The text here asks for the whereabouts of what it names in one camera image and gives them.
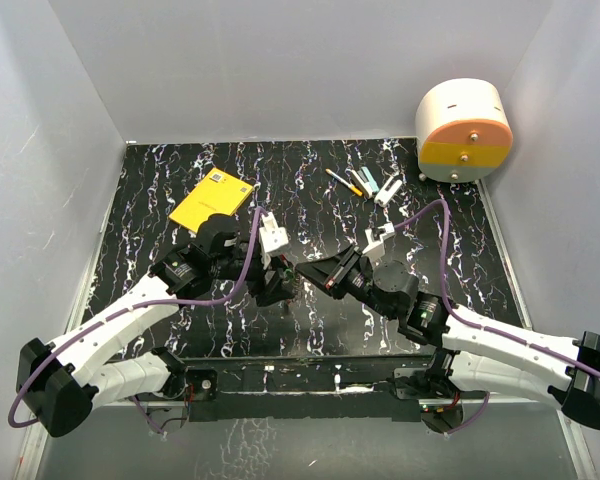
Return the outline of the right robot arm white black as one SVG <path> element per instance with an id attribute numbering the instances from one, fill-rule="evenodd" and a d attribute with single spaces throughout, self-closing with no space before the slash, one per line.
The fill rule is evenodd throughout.
<path id="1" fill-rule="evenodd" d="M 508 325 L 420 290 L 399 261 L 373 262 L 354 246 L 296 271 L 333 299 L 354 297 L 398 323 L 398 331 L 435 348 L 420 379 L 435 395 L 483 391 L 527 398 L 600 431 L 600 335 L 546 335 Z"/>

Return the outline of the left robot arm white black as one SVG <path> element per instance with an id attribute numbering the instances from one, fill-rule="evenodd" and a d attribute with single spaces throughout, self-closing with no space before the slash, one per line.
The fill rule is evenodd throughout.
<path id="1" fill-rule="evenodd" d="M 142 393 L 166 399 L 186 389 L 185 365 L 167 348 L 120 362 L 113 356 L 151 326 L 185 307 L 213 307 L 247 289 L 260 307 L 294 297 L 289 237 L 273 213 L 257 208 L 248 238 L 234 217 L 213 214 L 193 241 L 173 248 L 122 297 L 88 322 L 20 350 L 16 398 L 8 423 L 25 404 L 34 422 L 58 438 L 104 405 Z"/>

